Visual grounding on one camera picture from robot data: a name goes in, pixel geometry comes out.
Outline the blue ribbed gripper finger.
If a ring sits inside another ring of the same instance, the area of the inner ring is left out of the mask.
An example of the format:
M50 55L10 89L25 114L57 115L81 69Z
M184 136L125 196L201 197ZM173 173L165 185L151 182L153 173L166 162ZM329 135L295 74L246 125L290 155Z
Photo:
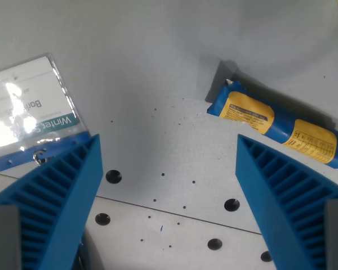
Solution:
M326 269L324 206L338 184L241 134L235 175L276 269Z
M97 134L0 192L19 210L23 269L72 268L102 177Z

